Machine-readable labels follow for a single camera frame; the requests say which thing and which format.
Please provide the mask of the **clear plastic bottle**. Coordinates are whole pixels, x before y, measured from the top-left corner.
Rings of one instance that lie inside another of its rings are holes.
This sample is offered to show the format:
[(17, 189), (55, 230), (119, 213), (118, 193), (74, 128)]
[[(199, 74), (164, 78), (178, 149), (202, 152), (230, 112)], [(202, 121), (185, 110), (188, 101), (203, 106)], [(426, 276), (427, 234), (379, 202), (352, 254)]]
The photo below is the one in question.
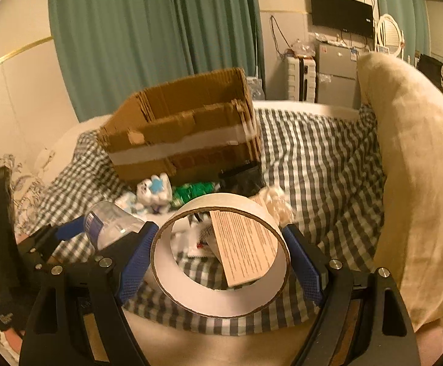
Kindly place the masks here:
[(85, 215), (84, 232), (96, 250), (102, 250), (131, 232), (139, 232), (144, 221), (103, 201), (92, 206)]

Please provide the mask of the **white tape roll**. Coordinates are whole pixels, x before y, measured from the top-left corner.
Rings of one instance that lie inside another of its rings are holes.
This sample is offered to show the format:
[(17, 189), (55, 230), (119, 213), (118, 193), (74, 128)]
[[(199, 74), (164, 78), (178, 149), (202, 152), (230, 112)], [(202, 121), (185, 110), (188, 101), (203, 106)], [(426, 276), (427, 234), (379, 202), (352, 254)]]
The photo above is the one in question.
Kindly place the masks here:
[[(203, 212), (211, 217), (229, 290), (195, 282), (174, 259), (174, 225)], [(213, 318), (247, 316), (265, 308), (283, 291), (290, 263), (288, 246), (267, 208), (248, 197), (222, 192), (182, 206), (159, 228), (150, 252), (152, 272), (166, 296), (192, 313)]]

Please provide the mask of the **small brown cardboard box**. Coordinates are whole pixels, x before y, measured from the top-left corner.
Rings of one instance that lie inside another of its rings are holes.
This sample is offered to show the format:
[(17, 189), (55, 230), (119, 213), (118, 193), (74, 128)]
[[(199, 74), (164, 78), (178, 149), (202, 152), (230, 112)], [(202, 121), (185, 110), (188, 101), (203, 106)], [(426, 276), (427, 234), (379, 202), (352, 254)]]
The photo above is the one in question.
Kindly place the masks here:
[(277, 239), (257, 221), (234, 212), (210, 212), (220, 262), (230, 288), (253, 282), (272, 267)]

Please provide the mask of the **cream cloth bundle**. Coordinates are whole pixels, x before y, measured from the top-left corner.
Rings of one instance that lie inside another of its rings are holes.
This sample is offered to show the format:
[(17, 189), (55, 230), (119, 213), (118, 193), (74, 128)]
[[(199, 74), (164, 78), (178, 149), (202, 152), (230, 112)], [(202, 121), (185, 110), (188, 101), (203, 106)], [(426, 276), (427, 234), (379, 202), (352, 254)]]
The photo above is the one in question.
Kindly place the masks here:
[(280, 186), (264, 187), (250, 199), (264, 207), (279, 227), (293, 223), (294, 212)]

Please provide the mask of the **green snack packet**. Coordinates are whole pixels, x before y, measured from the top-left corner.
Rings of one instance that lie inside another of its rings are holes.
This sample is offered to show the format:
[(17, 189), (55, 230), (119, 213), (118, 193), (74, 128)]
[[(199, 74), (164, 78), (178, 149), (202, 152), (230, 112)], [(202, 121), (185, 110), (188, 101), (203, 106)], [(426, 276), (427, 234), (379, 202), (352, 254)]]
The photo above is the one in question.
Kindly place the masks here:
[(186, 183), (173, 188), (171, 207), (179, 209), (197, 197), (201, 197), (219, 189), (220, 185), (213, 182)]

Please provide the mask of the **white blue plush toy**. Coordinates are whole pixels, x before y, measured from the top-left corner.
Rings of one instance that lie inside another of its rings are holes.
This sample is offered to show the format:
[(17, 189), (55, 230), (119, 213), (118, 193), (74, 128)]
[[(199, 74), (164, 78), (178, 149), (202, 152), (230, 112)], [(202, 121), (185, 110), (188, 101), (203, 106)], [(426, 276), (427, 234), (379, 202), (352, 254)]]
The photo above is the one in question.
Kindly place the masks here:
[(170, 209), (173, 190), (166, 173), (152, 175), (137, 185), (136, 201), (143, 209), (153, 213), (165, 213)]

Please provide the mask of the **black plastic tray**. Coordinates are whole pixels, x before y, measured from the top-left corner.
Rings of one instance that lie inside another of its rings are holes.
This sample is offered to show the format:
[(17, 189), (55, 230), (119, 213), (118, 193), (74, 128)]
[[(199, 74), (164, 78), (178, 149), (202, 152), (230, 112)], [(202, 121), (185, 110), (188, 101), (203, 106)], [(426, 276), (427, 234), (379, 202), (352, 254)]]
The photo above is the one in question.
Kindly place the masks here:
[(253, 197), (266, 186), (262, 166), (252, 161), (219, 173), (220, 191)]

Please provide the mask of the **beige pillow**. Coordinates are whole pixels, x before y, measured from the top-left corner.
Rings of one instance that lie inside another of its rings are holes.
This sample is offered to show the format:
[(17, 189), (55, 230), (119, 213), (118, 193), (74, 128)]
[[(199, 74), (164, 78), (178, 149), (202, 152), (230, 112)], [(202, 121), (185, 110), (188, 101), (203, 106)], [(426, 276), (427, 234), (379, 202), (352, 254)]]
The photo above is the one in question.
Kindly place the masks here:
[(431, 322), (443, 329), (443, 93), (377, 52), (359, 58), (358, 76), (386, 175), (374, 262), (390, 270), (415, 330)]

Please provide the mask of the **grey mini fridge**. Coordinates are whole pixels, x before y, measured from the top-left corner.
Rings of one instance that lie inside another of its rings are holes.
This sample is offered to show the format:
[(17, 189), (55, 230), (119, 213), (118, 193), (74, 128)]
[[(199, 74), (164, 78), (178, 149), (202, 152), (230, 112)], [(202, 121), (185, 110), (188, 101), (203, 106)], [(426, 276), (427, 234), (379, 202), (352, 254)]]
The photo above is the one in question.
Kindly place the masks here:
[(320, 43), (316, 53), (318, 104), (348, 107), (360, 106), (356, 49)]

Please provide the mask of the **white suitcase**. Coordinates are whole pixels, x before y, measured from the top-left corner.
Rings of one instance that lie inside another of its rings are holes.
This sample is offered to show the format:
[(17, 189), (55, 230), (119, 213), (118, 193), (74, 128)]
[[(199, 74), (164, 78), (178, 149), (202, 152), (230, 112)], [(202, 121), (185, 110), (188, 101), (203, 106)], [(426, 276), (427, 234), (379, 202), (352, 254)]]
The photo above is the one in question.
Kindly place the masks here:
[(288, 56), (285, 60), (287, 100), (316, 102), (316, 62), (313, 58)]

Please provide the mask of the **black chair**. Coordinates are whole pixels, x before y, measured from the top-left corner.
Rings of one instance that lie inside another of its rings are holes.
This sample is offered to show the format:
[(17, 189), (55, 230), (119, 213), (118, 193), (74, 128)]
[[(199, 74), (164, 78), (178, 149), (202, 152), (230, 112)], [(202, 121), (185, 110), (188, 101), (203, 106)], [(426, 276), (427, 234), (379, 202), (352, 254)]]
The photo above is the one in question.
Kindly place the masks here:
[(421, 54), (416, 68), (443, 93), (442, 67), (443, 63), (438, 59)]

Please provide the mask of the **white round vanity mirror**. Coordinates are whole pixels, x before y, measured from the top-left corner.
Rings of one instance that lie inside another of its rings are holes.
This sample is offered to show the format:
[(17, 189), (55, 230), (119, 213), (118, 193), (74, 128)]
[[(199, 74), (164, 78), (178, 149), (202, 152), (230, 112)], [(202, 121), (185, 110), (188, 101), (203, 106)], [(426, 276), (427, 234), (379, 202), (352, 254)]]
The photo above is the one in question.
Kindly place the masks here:
[(377, 52), (403, 59), (404, 33), (390, 14), (386, 13), (378, 19), (374, 32), (374, 44)]

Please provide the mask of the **green curtain by wardrobe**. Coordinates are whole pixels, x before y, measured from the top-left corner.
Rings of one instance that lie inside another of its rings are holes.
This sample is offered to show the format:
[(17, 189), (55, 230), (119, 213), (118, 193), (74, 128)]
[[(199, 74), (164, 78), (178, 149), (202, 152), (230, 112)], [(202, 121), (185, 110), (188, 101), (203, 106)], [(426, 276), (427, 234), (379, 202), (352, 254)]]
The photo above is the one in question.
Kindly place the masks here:
[(430, 53), (430, 34), (424, 0), (378, 0), (381, 15), (389, 14), (404, 33), (404, 58)]

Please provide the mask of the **black wall television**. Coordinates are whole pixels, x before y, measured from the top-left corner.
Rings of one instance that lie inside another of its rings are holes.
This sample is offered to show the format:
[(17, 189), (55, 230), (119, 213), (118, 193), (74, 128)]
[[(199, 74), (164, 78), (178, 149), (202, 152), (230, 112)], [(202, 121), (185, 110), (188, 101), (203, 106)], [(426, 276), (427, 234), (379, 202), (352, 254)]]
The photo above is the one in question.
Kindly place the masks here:
[(311, 0), (312, 24), (366, 38), (374, 35), (373, 7), (357, 0)]

